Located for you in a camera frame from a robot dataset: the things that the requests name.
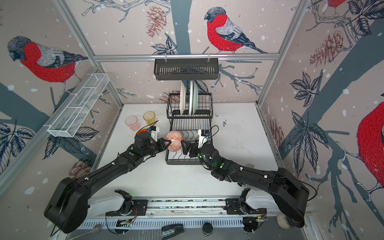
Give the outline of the blue zigzag patterned bowl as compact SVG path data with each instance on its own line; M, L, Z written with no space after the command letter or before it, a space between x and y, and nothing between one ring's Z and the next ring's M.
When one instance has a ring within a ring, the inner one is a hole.
M171 141L171 144L168 146L170 152L177 152L182 148L183 135L179 131L170 131L166 139Z

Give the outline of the pink plastic cup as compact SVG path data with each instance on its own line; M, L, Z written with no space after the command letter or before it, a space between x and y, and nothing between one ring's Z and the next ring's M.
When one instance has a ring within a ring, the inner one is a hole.
M129 116L125 120L125 124L132 130L138 131L141 127L138 117Z

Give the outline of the yellow plastic cup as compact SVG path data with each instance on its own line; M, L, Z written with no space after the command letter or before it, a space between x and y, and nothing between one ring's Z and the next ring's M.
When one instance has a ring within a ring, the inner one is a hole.
M157 121L156 114L153 111L145 112L143 115L143 119L149 126L153 125Z

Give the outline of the black wire dish rack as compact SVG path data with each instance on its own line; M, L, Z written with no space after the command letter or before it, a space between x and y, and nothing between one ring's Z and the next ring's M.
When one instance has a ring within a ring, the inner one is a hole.
M211 93L198 93L197 110L193 115L189 113L189 95L186 95L186 108L181 114L180 93L170 93L167 102L167 118L170 122L170 131L181 133L183 140L195 146L199 143L199 138L203 134L211 134L213 119L213 98ZM190 152L183 153L183 148L177 152L166 152L166 163L168 165L200 165L197 156L190 157Z

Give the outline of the cream white plate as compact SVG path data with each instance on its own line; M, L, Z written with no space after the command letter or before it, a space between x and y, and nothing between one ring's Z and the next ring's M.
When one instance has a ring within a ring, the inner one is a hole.
M185 84L181 83L181 91L180 91L180 112L181 112L181 115L183 115L185 110L186 110L186 93L187 93L187 89L185 87Z

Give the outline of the orange bowl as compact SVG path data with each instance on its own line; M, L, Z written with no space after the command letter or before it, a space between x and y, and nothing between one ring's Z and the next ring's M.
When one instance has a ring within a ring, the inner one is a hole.
M150 132L151 132L151 129L141 129L137 132L137 135L140 133L150 133Z

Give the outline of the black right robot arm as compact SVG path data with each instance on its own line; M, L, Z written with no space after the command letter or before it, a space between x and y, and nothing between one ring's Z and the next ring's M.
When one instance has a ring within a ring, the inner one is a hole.
M255 187L270 194L288 225L296 228L305 226L305 212L310 200L310 191L303 181L294 177L287 169L264 171L242 166L220 156L209 142L199 148L198 144L181 141L183 153L197 157L202 166L219 181L240 183Z

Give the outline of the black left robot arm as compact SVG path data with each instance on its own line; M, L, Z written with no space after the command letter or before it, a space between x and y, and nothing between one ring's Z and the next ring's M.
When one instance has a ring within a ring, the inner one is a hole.
M44 217L62 232L73 232L86 220L91 208L89 199L96 192L114 179L133 171L145 161L145 157L150 158L165 151L170 144L170 140L163 138L155 141L149 132L138 133L134 143L125 152L118 154L116 159L102 168L84 177L61 180L44 211Z

